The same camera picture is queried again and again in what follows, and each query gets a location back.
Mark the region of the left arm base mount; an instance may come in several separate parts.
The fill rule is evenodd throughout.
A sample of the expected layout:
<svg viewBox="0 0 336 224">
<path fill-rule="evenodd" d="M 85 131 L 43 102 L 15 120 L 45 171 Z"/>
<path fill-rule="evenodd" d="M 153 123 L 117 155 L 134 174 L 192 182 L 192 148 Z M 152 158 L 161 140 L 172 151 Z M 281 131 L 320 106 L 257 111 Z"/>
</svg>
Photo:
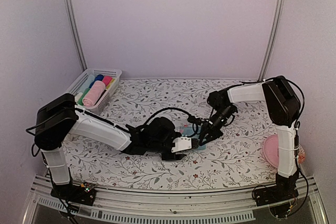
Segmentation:
<svg viewBox="0 0 336 224">
<path fill-rule="evenodd" d="M 73 202 L 77 204 L 93 206 L 96 199 L 97 191 L 87 186 L 75 185 L 72 180 L 64 185 L 57 185 L 51 181 L 51 196 L 61 199 L 65 202 Z"/>
</svg>

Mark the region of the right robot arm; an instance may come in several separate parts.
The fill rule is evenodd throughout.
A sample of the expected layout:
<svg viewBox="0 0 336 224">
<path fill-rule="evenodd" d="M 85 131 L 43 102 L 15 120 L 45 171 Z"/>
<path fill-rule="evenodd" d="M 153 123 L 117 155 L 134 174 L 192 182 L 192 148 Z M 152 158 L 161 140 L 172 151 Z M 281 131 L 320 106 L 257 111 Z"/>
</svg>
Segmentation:
<svg viewBox="0 0 336 224">
<path fill-rule="evenodd" d="M 262 82 L 245 82 L 211 92 L 207 103 L 213 109 L 212 115 L 202 124 L 199 134 L 201 146 L 220 138 L 223 135 L 222 127 L 238 112 L 237 103 L 264 101 L 278 135 L 278 171 L 276 186 L 271 190 L 271 196 L 276 201 L 282 201 L 291 194 L 299 176 L 298 129 L 305 99 L 298 98 L 294 86 L 295 83 L 284 76 L 277 76 Z"/>
</svg>

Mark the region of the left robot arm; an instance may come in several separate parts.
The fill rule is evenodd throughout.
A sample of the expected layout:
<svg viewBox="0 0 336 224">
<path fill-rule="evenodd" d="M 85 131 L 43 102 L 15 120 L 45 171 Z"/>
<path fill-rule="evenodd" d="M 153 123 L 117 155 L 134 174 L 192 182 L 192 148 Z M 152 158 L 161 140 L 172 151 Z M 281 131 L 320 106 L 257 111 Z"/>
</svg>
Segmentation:
<svg viewBox="0 0 336 224">
<path fill-rule="evenodd" d="M 77 105 L 70 93 L 39 109 L 36 124 L 25 131 L 42 151 L 53 186 L 67 200 L 78 195 L 62 148 L 67 136 L 87 137 L 128 155 L 159 152 L 164 161 L 181 160 L 181 152 L 192 147 L 191 138 L 183 137 L 167 118 L 155 118 L 145 126 L 121 127 Z"/>
</svg>

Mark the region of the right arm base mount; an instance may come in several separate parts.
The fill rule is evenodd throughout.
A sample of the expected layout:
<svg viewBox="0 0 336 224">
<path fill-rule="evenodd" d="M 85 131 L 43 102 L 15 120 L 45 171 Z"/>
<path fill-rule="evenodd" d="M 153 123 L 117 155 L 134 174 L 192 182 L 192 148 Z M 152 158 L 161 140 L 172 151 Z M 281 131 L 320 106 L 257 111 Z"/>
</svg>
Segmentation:
<svg viewBox="0 0 336 224">
<path fill-rule="evenodd" d="M 299 193 L 295 186 L 290 188 L 289 191 L 282 191 L 277 185 L 257 185 L 252 190 L 251 196 L 257 206 L 264 206 L 289 199 L 295 199 L 299 196 Z"/>
</svg>

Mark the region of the white plastic basket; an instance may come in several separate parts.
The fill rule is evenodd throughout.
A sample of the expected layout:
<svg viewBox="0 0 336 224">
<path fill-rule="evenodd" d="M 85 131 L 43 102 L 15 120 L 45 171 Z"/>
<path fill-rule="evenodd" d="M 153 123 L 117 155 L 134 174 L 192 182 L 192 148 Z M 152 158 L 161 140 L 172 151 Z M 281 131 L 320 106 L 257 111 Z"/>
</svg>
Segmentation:
<svg viewBox="0 0 336 224">
<path fill-rule="evenodd" d="M 75 102 L 99 115 L 119 86 L 122 71 L 119 69 L 87 69 L 66 90 Z"/>
</svg>

